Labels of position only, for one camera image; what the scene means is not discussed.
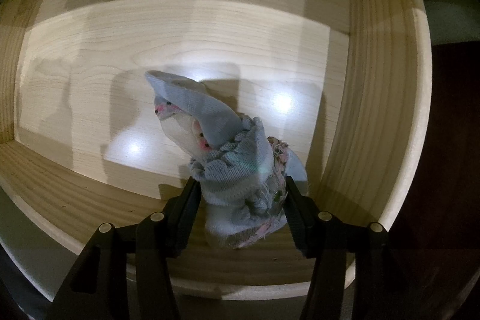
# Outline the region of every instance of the wooden floor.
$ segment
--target wooden floor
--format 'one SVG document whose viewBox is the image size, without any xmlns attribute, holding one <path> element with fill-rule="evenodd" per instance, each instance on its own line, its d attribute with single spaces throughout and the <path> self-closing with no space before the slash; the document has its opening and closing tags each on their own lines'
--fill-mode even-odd
<svg viewBox="0 0 480 320">
<path fill-rule="evenodd" d="M 318 185 L 343 93 L 349 2 L 38 0 L 18 63 L 15 139 L 92 179 L 169 198 L 189 156 L 154 114 L 143 74 L 158 69 L 260 116 Z"/>
</svg>

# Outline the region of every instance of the wooden box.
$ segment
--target wooden box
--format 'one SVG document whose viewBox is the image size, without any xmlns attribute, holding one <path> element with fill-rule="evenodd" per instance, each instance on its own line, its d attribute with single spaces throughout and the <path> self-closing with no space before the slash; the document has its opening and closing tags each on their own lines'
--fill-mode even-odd
<svg viewBox="0 0 480 320">
<path fill-rule="evenodd" d="M 310 196 L 344 222 L 388 229 L 407 194 L 430 105 L 422 0 L 3 0 L 0 26 L 0 184 L 75 253 L 101 223 L 161 210 L 189 176 L 154 114 L 149 69 L 260 116 L 305 163 Z M 201 207 L 169 262 L 179 292 L 306 294 L 313 261 L 288 227 L 213 250 L 204 222 Z"/>
</svg>

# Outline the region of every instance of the wooden edge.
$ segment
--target wooden edge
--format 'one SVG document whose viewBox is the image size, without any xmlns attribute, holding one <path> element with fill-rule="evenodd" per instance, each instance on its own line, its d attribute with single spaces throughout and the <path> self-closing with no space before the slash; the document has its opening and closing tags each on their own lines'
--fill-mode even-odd
<svg viewBox="0 0 480 320">
<path fill-rule="evenodd" d="M 41 0 L 0 3 L 0 143 L 14 139 L 15 76 L 23 37 L 37 15 Z"/>
<path fill-rule="evenodd" d="M 15 153 L 21 155 L 25 162 L 31 164 L 16 161 Z M 50 170 L 48 172 L 44 171 L 47 168 L 44 164 L 49 165 Z M 58 183 L 56 183 L 54 176 L 55 169 L 58 170 L 56 172 L 58 174 Z M 83 212 L 86 210 L 83 209 L 85 206 L 78 206 L 78 209 L 75 210 L 73 205 L 69 204 L 68 208 L 70 210 L 66 210 L 59 206 L 62 205 L 63 201 L 58 198 L 62 196 L 63 192 L 66 193 L 64 195 L 65 199 L 69 199 L 70 194 L 74 192 L 78 192 L 78 194 L 86 193 L 87 190 L 85 188 L 88 187 L 93 190 L 90 197 L 94 198 L 95 201 L 95 197 L 101 196 L 98 198 L 101 202 L 102 199 L 105 200 L 105 197 L 112 190 L 109 185 L 83 177 L 43 158 L 17 141 L 10 141 L 0 145 L 0 185 L 15 205 L 35 225 L 77 255 L 82 251 L 85 242 L 94 229 L 105 221 L 108 211 L 101 212 L 103 216 L 90 217 L 87 212 Z M 128 205 L 136 203 L 137 206 L 135 208 L 140 210 L 139 215 L 130 217 L 128 222 L 124 222 L 121 217 L 109 219 L 116 226 L 139 222 L 142 217 L 145 217 L 151 211 L 158 210 L 164 203 L 160 200 L 149 199 L 148 197 L 120 189 L 115 189 L 115 191 L 123 195 Z M 49 219 L 52 221 L 49 221 L 40 212 L 36 211 L 30 206 L 29 202 L 36 205 L 39 210 L 47 207 L 49 209 Z M 83 221 L 78 221 L 79 219 L 75 217 L 78 214 L 81 214 Z M 54 223 L 55 219 L 59 220 L 60 224 L 63 223 L 65 228 L 70 229 L 72 233 L 68 234 L 64 230 L 59 229 L 58 225 Z M 73 220 L 74 224 L 80 227 L 68 226 L 68 220 Z M 133 279 L 134 267 L 129 265 L 128 272 L 129 277 Z M 346 273 L 345 286 L 347 287 L 353 279 L 354 267 L 350 266 Z M 285 285 L 241 286 L 227 283 L 193 281 L 175 276 L 172 276 L 171 281 L 174 290 L 178 293 L 228 300 L 266 300 L 298 297 L 305 295 L 310 285 L 309 282 L 302 282 Z"/>
<path fill-rule="evenodd" d="M 350 0 L 349 61 L 317 203 L 390 229 L 421 154 L 431 98 L 423 0 Z"/>
<path fill-rule="evenodd" d="M 13 264 L 20 270 L 20 272 L 25 276 L 28 282 L 32 284 L 32 286 L 38 290 L 42 295 L 47 298 L 50 302 L 53 301 L 53 297 L 50 296 L 49 292 L 47 292 L 40 284 L 35 281 L 30 274 L 28 273 L 28 270 L 25 270 L 25 267 L 16 259 L 15 255 L 11 250 L 8 248 L 8 246 L 3 242 L 2 238 L 0 237 L 0 246 L 3 247 L 4 251 L 6 254 L 9 256 Z"/>
</svg>

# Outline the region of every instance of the wooden bin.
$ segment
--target wooden bin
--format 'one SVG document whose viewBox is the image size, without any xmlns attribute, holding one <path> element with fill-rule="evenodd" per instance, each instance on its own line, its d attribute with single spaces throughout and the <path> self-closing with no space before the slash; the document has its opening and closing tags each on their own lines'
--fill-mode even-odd
<svg viewBox="0 0 480 320">
<path fill-rule="evenodd" d="M 306 164 L 319 207 L 344 222 L 389 228 L 409 189 L 431 92 L 422 0 L 3 0 L 0 24 L 0 184 L 75 253 L 101 223 L 161 210 L 189 175 L 153 113 L 148 69 L 201 80 L 260 116 Z M 213 250 L 204 222 L 201 206 L 169 262 L 175 289 L 306 294 L 313 261 L 287 227 Z"/>
</svg>

